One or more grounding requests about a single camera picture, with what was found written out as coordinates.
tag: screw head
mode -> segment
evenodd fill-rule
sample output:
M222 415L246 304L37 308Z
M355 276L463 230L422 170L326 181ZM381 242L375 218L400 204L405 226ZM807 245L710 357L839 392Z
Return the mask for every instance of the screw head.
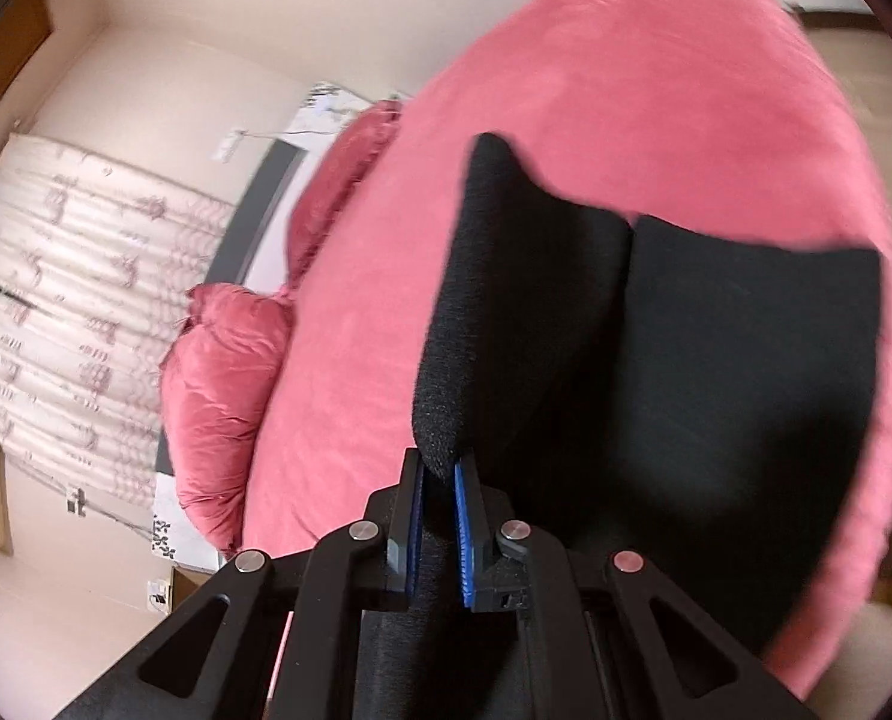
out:
M265 565L265 555L257 549L247 549L236 555L236 568L243 574L259 571Z
M502 523L500 533L510 541L522 541L529 537L532 528L529 527L528 522L522 522L521 519L508 519Z
M615 565L623 574L635 574L642 570L645 560L638 552L627 549L623 552L616 552L612 556L612 565Z
M380 526L368 519L361 519L349 526L353 541L370 541L380 534Z

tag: red pillow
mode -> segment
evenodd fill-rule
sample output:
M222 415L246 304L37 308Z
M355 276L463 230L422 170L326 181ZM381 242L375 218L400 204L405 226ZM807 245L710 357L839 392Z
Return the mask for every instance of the red pillow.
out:
M241 541L253 443L286 357L292 306L235 284L188 295L190 317L161 365L163 424L179 504L228 556Z
M380 100L335 139L289 215L286 272L295 289L313 264L329 228L363 178L399 131L403 104Z

